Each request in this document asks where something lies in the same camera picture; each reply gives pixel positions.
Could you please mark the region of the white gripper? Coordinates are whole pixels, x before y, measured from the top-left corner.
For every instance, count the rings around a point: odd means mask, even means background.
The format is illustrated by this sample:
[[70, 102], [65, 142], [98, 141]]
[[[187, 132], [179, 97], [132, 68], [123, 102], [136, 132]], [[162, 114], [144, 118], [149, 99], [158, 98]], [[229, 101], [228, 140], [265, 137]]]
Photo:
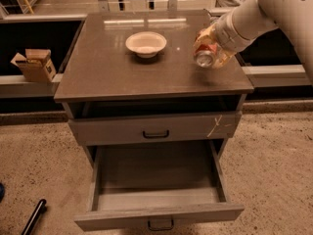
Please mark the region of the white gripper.
[[216, 42], [214, 69], [223, 68], [236, 53], [242, 52], [248, 47], [254, 38], [248, 39], [241, 36], [234, 27], [233, 13], [229, 12], [220, 17], [214, 24], [202, 29], [196, 37], [193, 45], [198, 50], [202, 45], [212, 45]]

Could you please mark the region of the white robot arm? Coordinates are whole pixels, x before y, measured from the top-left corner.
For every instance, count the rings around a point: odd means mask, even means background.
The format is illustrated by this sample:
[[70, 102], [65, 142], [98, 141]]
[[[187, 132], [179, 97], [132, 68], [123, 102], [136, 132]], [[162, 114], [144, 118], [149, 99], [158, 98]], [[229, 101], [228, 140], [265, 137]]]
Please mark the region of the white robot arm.
[[220, 69], [257, 37], [276, 28], [288, 38], [313, 83], [313, 0], [245, 0], [198, 33], [195, 62]]

